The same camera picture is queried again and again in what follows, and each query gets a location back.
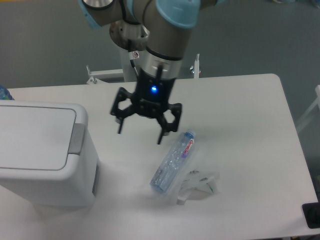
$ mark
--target blue led light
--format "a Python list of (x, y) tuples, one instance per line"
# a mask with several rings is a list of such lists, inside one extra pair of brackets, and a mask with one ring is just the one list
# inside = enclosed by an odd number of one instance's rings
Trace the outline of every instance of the blue led light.
[(157, 88), (156, 86), (152, 86), (152, 87), (151, 87), (151, 92), (152, 92), (153, 94), (156, 94), (156, 93), (158, 92), (158, 88)]

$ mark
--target white plastic container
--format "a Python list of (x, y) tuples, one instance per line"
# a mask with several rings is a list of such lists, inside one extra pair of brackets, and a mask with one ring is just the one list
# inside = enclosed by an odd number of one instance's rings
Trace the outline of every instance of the white plastic container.
[(100, 161), (83, 106), (0, 101), (0, 116), (0, 185), (36, 204), (94, 203)]

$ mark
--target white table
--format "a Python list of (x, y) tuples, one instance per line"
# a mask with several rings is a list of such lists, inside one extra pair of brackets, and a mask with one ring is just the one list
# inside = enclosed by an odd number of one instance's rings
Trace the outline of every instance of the white table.
[(178, 133), (157, 145), (156, 120), (134, 115), (117, 134), (109, 111), (120, 86), (133, 91), (135, 83), (10, 89), (16, 100), (83, 105), (102, 167), (92, 207), (33, 205), (1, 187), (0, 239), (244, 240), (320, 233), (308, 229), (302, 212), (302, 204), (317, 198), (276, 75), (176, 81), (170, 102), (183, 104), (179, 130), (197, 132), (198, 169), (221, 174), (221, 193), (184, 206), (158, 201), (149, 187)]

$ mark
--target gray floor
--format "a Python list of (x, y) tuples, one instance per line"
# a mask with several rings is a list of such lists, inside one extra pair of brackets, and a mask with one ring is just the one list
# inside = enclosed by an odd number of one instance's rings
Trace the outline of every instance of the gray floor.
[[(191, 77), (196, 53), (202, 77), (277, 74), (296, 121), (320, 84), (320, 9), (309, 0), (226, 0), (200, 14), (179, 78)], [(121, 68), (109, 28), (90, 29), (76, 0), (0, 2), (0, 84), (84, 84), (87, 64)], [(312, 175), (320, 174), (317, 122), (300, 135)]]

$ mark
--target black object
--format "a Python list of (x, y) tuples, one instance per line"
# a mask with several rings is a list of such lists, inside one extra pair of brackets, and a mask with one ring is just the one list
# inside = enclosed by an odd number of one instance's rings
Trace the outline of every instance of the black object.
[[(159, 65), (156, 76), (147, 74), (140, 70), (134, 93), (128, 92), (125, 88), (120, 87), (115, 96), (110, 114), (116, 117), (116, 121), (120, 124), (118, 134), (121, 133), (125, 118), (138, 114), (150, 119), (156, 119), (161, 126), (160, 136), (157, 144), (161, 143), (162, 137), (169, 132), (178, 131), (180, 117), (182, 113), (182, 104), (169, 104), (168, 100), (171, 90), (175, 83), (173, 79), (161, 79), (163, 66)], [(130, 99), (132, 105), (121, 110), (119, 103)], [(164, 112), (170, 110), (174, 116), (174, 121), (168, 123)]]
[(305, 203), (302, 205), (302, 210), (308, 227), (310, 229), (320, 228), (320, 203)]

